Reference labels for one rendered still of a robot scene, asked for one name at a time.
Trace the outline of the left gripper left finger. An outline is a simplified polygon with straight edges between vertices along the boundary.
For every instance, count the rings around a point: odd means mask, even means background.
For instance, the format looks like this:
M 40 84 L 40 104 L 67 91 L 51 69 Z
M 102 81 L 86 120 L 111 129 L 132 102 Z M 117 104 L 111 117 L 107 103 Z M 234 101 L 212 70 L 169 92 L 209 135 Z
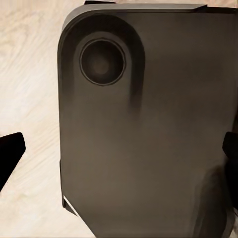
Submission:
M 25 151 L 22 132 L 0 137 L 0 191 Z

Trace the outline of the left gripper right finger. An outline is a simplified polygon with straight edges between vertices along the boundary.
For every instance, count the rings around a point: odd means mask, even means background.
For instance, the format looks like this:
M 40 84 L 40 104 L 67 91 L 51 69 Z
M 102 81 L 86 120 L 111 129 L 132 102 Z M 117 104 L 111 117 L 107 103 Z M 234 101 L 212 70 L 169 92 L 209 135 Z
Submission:
M 227 132 L 222 149 L 238 172 L 238 134 Z

